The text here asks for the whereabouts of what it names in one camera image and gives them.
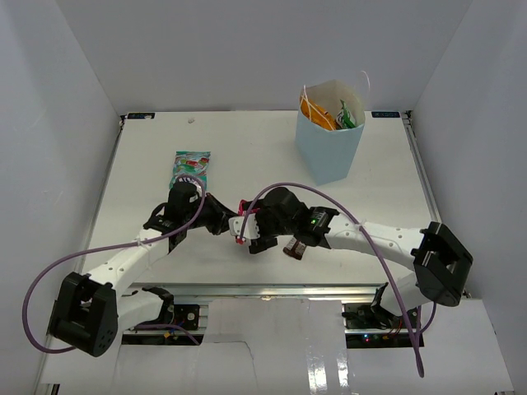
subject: snack package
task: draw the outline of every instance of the snack package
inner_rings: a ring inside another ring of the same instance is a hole
[[[355,119],[353,118],[353,114],[351,113],[351,111],[347,108],[346,102],[344,100],[340,100],[340,103],[342,104],[342,109],[337,115],[337,125],[340,129],[355,128]]]
[[[309,101],[305,92],[305,86],[304,93],[300,96],[300,109],[312,123],[316,123],[326,130],[337,130],[338,125],[331,114],[321,106]]]
[[[205,190],[207,190],[207,167],[211,157],[210,151],[177,151],[175,153],[174,169],[170,188],[174,186],[175,179],[180,175],[190,174],[203,181]],[[192,179],[182,178],[181,181],[189,181],[193,184]]]

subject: paper bag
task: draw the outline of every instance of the paper bag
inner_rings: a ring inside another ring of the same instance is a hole
[[[355,91],[340,81],[332,80],[305,89],[309,101],[324,107],[335,119],[344,100],[356,127],[329,131],[312,123],[300,110],[296,120],[295,144],[316,185],[345,179],[361,140],[366,117]]]

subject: white cable tie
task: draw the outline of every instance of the white cable tie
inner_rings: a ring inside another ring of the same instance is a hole
[[[362,221],[359,221],[358,224],[353,224],[355,226],[355,230],[357,232],[360,232],[361,231],[361,228],[365,229],[364,228],[364,224],[366,224],[366,220],[362,220]]]
[[[140,237],[136,237],[136,238],[135,238],[135,241],[136,241],[136,243],[138,244],[138,247],[144,247],[144,248],[147,247],[147,246],[142,242],[142,240],[141,240]]]

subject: black bracket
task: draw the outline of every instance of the black bracket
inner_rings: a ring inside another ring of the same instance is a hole
[[[168,202],[157,206],[151,213],[144,229],[154,229],[166,235],[187,223],[198,210],[200,196],[196,185],[177,182],[170,190]],[[236,214],[221,204],[213,195],[207,193],[203,209],[189,229],[205,227],[212,235],[220,235],[229,230],[229,219]],[[169,238],[169,252],[187,237],[187,230]]]
[[[173,323],[187,331],[199,328],[199,304],[174,304]]]
[[[278,245],[278,239],[276,237],[260,237],[256,240],[251,240],[249,246],[249,253],[261,253],[266,249],[276,247]]]
[[[157,319],[153,321],[148,321],[147,323],[169,323],[169,309],[171,306],[174,305],[174,296],[168,290],[160,288],[159,286],[144,286],[142,290],[159,296],[159,299],[163,301]]]
[[[295,233],[295,239],[310,247],[330,249],[326,235],[329,233],[329,223],[338,211],[327,207],[312,207],[309,217],[304,219]]]
[[[345,304],[343,317],[346,319],[346,325],[360,329],[390,328],[396,317],[380,307],[380,299],[385,292],[388,283],[377,288],[375,296],[370,304]]]
[[[472,255],[446,225],[431,222],[422,233],[421,245],[412,251],[417,285],[429,300],[457,306],[472,266]]]
[[[91,356],[101,356],[117,335],[117,301],[111,284],[72,272],[64,278],[49,333]]]

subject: white wall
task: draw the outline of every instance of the white wall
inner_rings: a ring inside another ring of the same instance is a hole
[[[412,109],[470,0],[58,0],[112,104],[294,109],[339,78]]]
[[[0,53],[0,393],[29,394],[41,354],[22,299],[42,268],[84,246],[119,119],[54,0],[0,0]],[[35,292],[41,341],[70,269]]]
[[[414,117],[443,220],[474,255],[482,296],[518,394],[527,393],[527,2],[477,0]]]

